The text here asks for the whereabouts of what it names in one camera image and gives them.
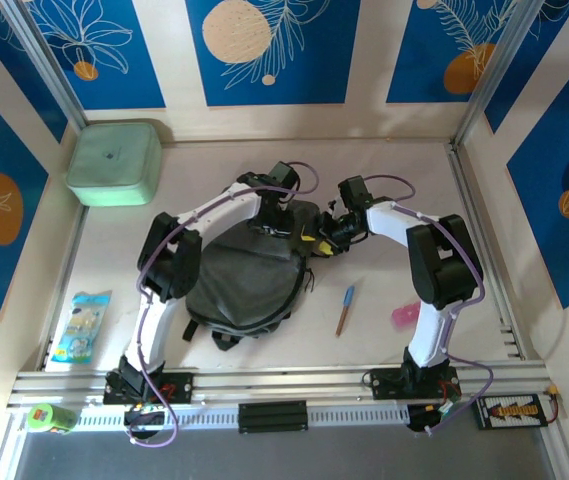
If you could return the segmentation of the blue and brown pen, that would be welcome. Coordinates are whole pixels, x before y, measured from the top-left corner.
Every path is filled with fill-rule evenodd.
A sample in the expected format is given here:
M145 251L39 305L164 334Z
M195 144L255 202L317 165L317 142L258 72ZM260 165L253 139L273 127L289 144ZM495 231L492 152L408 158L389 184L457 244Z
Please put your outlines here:
M350 306L352 304L352 300L353 300L353 296L354 296L354 292L355 292L355 286L351 285L347 288L346 292L345 292L345 296L343 299L343 303L342 303L342 311L340 314L340 318L335 330L335 336L337 338L339 338L343 332L344 326L345 326L345 322L348 316L348 312L350 309Z

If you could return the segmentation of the grey fabric backpack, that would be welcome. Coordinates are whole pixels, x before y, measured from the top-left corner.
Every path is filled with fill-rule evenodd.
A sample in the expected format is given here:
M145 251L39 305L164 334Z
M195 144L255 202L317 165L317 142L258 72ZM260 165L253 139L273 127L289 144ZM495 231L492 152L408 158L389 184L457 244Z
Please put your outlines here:
M186 296L190 321L183 340L189 342L202 326L217 348L227 351L243 338L274 332L291 316L300 292L314 287L312 245L301 234L320 210L312 202L294 200L286 211L293 220L286 238L244 221L204 249L198 281Z

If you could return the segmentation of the pink plastic eraser case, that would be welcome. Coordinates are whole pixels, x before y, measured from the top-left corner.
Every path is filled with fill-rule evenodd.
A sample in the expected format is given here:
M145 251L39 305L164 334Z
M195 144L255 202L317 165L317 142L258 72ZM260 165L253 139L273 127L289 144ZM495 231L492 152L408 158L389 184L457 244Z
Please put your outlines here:
M419 313L420 303L411 303L395 309L391 314L391 321L397 329L406 329L417 322Z

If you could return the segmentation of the blue poster beige circle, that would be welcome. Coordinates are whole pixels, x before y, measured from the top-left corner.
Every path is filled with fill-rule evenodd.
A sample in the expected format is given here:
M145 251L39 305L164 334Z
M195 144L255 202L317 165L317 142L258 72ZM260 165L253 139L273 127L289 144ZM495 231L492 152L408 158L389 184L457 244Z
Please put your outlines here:
M185 0L209 107L342 104L361 0Z

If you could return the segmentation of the mint green zipped case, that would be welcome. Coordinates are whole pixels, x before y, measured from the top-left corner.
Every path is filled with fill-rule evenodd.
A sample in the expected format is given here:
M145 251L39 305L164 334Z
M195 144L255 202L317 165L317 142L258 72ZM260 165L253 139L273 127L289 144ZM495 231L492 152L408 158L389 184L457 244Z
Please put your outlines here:
M77 139L65 183L87 207L145 205L157 191L161 164L153 125L94 124Z

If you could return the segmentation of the blue poster orange circle fern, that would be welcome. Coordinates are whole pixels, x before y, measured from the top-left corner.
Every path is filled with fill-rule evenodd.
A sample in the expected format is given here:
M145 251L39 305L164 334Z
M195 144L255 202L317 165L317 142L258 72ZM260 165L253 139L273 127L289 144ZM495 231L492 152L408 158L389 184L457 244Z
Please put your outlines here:
M413 0L389 103L465 102L518 0Z

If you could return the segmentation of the grey metal plate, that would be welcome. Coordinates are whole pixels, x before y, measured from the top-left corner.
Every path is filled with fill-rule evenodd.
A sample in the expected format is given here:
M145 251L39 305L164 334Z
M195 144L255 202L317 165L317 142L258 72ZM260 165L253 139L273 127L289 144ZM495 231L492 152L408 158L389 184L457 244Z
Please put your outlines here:
M431 438L398 426L240 435L186 431L160 449L119 433L27 437L15 480L557 480L536 430Z

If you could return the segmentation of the light blue snack packet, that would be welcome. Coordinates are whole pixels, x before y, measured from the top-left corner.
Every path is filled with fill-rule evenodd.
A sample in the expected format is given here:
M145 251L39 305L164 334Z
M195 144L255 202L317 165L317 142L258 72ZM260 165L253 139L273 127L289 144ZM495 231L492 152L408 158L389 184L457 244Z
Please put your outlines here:
M62 335L53 348L51 360L63 364L89 364L94 343L110 304L110 290L97 294L74 295Z

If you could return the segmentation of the blue poster white flower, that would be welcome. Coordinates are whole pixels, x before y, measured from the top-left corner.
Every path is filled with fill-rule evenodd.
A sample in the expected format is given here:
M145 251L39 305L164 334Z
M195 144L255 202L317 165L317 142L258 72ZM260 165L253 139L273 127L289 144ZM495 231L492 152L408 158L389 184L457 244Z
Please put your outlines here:
M30 0L27 8L84 109L165 106L132 0Z

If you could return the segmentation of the black power distribution board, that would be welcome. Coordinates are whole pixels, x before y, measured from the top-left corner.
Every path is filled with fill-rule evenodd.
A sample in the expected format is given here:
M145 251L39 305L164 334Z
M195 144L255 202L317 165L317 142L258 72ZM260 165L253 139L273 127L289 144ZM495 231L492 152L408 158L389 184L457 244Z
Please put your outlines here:
M483 396L473 405L480 430L543 428L548 420L537 394Z

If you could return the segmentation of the aluminium table edge rail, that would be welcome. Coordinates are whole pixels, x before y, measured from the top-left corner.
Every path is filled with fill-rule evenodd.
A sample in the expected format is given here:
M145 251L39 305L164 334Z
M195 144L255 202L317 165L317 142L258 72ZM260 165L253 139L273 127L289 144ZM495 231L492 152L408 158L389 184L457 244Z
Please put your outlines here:
M530 338L518 322L517 310L512 302L512 285L470 161L452 142L445 144L445 150L484 271L484 283L498 312L500 329L508 348L508 358L520 361L538 360Z
M70 231L70 237L63 256L61 269L53 289L53 295L43 324L39 350L35 361L36 371L42 371L48 362L50 348L56 331L56 325L63 309L64 298L70 282L70 276L77 251L79 249L88 211L88 207L79 205L73 227Z

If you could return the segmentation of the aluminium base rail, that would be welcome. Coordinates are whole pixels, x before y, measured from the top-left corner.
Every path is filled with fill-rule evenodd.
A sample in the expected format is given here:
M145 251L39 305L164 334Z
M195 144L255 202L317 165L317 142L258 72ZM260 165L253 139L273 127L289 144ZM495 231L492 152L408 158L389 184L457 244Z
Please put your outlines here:
M488 377L489 395L534 393L543 395L552 380L541 361L496 361L481 367L454 365L463 395L480 391ZM306 400L310 405L373 402L373 393L362 378L371 365L340 367L293 367L260 369L166 369L167 375L192 376L190 403L227 406L248 402ZM17 375L7 407L26 409L37 403L65 407L103 404L104 371L22 372Z

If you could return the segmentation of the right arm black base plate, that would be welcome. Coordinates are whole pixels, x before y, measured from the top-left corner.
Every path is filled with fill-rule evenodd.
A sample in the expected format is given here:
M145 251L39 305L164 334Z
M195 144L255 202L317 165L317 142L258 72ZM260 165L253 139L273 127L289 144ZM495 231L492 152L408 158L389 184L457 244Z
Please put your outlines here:
M367 371L362 383L372 391L374 400L459 399L462 391L455 368L417 369L375 368Z

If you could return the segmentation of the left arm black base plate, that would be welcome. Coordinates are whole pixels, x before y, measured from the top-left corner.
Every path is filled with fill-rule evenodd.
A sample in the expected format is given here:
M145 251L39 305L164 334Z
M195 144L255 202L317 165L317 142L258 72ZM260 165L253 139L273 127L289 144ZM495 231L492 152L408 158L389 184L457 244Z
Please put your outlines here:
M189 404L194 375L190 372L167 373L160 371L150 376L158 393L140 371L112 370L106 374L103 393L105 405L153 404L159 405L162 396L169 404Z

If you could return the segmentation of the aluminium frame post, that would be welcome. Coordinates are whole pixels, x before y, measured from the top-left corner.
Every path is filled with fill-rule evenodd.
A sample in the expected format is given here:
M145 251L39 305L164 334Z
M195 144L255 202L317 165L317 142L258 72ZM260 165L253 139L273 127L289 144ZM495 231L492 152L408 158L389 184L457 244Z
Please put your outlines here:
M554 24L548 0L513 0L511 6L513 14L451 139L455 151L466 144L477 125L486 124L491 134L501 129L561 28Z
M0 0L1 10L47 88L76 132L87 126L77 96L48 42L22 0Z

